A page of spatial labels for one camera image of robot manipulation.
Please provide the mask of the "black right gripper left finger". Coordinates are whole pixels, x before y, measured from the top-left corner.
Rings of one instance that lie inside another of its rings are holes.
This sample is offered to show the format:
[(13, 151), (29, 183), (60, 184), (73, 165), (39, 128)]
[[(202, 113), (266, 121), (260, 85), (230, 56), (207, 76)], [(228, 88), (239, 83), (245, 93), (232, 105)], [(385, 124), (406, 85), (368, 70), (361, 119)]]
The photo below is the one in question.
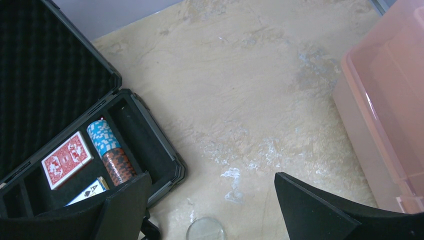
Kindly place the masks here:
[(31, 218), (2, 218), (2, 240), (136, 240), (146, 215), (151, 177), (127, 182)]

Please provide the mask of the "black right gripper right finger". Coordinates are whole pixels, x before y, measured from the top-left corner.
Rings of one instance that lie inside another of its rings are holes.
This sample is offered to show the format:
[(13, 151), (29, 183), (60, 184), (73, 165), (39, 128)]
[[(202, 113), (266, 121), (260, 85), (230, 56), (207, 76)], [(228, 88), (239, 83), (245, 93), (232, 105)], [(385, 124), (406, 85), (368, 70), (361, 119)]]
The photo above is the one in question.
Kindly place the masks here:
[(422, 240), (424, 214), (363, 205), (311, 186), (285, 172), (275, 190), (291, 240)]

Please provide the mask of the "blue poker chip stack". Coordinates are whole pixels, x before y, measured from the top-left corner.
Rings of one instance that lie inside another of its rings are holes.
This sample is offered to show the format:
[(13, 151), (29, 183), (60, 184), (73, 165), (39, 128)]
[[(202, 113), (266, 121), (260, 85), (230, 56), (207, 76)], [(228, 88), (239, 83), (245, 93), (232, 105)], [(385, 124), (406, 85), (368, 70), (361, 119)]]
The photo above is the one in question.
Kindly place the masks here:
[(121, 145), (111, 127), (104, 119), (90, 123), (87, 126), (86, 131), (100, 157), (109, 150), (121, 148)]

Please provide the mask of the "clear round disc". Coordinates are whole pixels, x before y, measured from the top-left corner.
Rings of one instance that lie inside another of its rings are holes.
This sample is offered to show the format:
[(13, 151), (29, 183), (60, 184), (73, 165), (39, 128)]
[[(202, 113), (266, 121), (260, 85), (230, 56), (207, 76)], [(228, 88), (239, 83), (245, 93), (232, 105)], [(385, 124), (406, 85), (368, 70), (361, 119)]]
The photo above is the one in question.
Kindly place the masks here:
[(212, 217), (202, 217), (191, 223), (186, 232), (186, 240), (226, 240), (223, 225)]

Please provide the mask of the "black poker set case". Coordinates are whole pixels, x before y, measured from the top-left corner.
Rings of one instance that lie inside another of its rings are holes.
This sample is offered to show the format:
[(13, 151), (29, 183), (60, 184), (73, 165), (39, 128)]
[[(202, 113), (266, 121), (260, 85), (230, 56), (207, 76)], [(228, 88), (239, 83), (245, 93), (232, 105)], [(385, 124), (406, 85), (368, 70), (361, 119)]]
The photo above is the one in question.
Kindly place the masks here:
[[(181, 155), (143, 99), (122, 88), (120, 73), (53, 1), (1, 1), (0, 220), (67, 207), (97, 177), (117, 187), (87, 133), (97, 120), (107, 121), (136, 176), (150, 175), (139, 235), (161, 239), (149, 209), (186, 177)], [(94, 158), (51, 190), (41, 161), (77, 131)]]

